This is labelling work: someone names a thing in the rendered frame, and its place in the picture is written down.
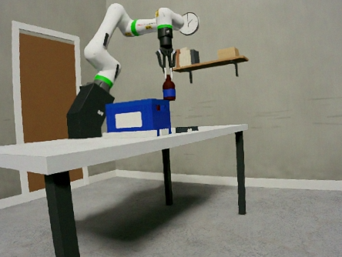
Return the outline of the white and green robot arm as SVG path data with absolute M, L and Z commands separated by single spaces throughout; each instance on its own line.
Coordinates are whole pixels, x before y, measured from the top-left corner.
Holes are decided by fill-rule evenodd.
M 173 38 L 173 31 L 179 31 L 184 26 L 184 19 L 168 8 L 160 8 L 156 11 L 154 19 L 131 20 L 120 4 L 110 5 L 99 30 L 84 51 L 85 59 L 97 70 L 94 81 L 86 85 L 95 82 L 108 93 L 122 69 L 106 51 L 117 26 L 125 37 L 157 32 L 158 39 Z

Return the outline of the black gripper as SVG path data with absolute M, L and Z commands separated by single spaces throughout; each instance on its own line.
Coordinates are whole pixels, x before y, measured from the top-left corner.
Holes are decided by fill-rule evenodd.
M 172 38 L 170 37 L 162 37 L 159 39 L 159 51 L 156 51 L 157 57 L 158 57 L 158 61 L 159 61 L 159 67 L 163 68 L 163 74 L 164 74 L 164 79 L 166 79 L 166 56 L 168 58 L 168 62 L 169 62 L 169 74 L 170 77 L 173 78 L 173 67 L 175 67 L 176 64 L 176 53 L 177 51 L 173 50 L 173 46 L 172 46 Z M 163 63 L 161 60 L 161 56 L 160 56 L 160 52 L 163 55 Z M 171 53 L 173 53 L 173 63 L 171 60 Z

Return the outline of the blue crate with dividers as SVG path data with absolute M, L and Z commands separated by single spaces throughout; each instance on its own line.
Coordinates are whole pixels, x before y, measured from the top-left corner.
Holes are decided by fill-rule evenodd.
M 156 106 L 160 105 L 157 111 Z M 135 132 L 169 129 L 171 132 L 169 100 L 143 99 L 130 102 L 112 103 L 107 116 L 108 132 Z

